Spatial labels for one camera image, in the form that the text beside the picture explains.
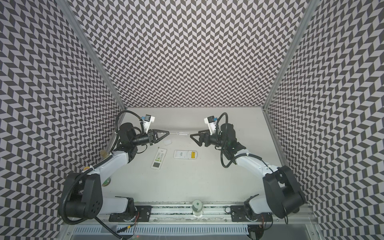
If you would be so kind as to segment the white remote green buttons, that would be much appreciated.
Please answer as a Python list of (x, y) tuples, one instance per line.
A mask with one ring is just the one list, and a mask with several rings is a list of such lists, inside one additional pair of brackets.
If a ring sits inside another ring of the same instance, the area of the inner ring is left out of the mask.
[(174, 152), (174, 159), (195, 160), (197, 156), (198, 156), (197, 151), (175, 150)]

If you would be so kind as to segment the clear handle screwdriver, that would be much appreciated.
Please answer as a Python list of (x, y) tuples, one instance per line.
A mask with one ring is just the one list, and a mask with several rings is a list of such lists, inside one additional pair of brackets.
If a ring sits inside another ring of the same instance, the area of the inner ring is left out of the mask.
[(188, 136), (189, 132), (170, 132), (170, 135)]

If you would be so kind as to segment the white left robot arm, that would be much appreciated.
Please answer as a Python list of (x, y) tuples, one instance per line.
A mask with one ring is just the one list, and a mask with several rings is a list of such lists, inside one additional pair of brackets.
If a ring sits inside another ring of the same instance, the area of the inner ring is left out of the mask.
[(70, 173), (65, 182), (58, 214), (68, 225), (77, 225), (99, 215), (134, 215), (135, 207), (127, 197), (105, 197), (102, 184), (118, 169), (130, 163), (138, 153), (138, 146), (151, 146), (170, 133), (166, 130), (136, 131), (132, 123), (120, 125), (115, 150), (95, 166), (80, 173)]

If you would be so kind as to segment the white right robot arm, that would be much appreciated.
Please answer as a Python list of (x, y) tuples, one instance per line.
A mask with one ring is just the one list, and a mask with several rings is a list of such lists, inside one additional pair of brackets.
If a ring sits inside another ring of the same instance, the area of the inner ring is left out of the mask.
[(259, 220), (265, 214), (286, 219), (289, 214), (297, 213), (307, 202), (291, 168), (271, 165), (262, 157), (252, 154), (238, 142), (232, 124), (223, 124), (219, 130), (202, 130), (190, 135), (190, 138), (200, 147), (218, 147), (224, 168), (237, 165), (262, 180), (264, 192), (251, 196), (244, 202), (248, 220)]

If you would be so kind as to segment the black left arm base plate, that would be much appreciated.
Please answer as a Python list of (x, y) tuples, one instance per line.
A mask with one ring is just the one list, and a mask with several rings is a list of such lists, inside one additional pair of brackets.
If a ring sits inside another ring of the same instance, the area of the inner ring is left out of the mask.
[(135, 206), (127, 209), (124, 213), (111, 214), (110, 223), (134, 223), (149, 222), (152, 213), (152, 206)]

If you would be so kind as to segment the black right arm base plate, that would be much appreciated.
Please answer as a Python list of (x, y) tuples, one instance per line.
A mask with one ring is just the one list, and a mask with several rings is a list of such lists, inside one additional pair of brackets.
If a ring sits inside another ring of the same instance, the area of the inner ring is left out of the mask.
[(230, 206), (232, 222), (272, 222), (273, 216), (270, 213), (256, 214), (251, 209), (241, 205)]

